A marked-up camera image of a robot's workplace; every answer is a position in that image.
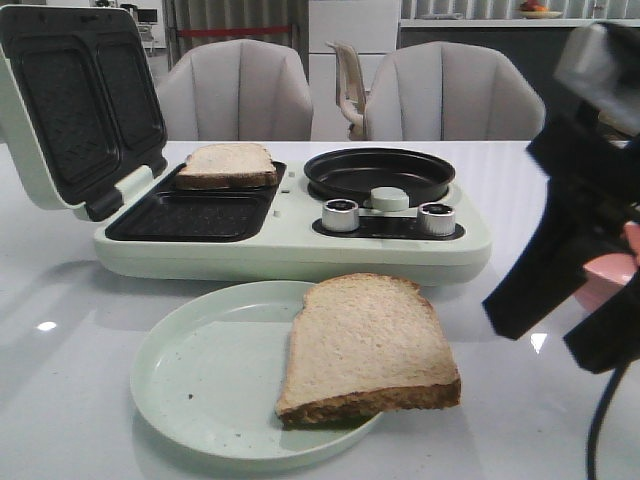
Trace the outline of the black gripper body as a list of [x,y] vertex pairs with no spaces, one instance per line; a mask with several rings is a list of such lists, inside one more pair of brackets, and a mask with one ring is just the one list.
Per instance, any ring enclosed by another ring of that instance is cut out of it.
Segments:
[[[610,22],[574,30],[556,79],[587,106],[639,132],[639,33]],[[639,140],[617,146],[581,118],[558,116],[527,148],[548,177],[546,206],[526,248],[536,260],[629,252],[623,227],[639,219]]]

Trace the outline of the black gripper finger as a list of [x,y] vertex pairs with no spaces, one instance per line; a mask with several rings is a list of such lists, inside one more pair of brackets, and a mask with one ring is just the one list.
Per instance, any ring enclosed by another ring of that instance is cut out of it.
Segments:
[[500,336],[518,339],[585,283],[583,265],[599,255],[594,194],[547,186],[540,222],[516,263],[483,301]]
[[576,363],[599,374],[639,359],[639,273],[563,338]]

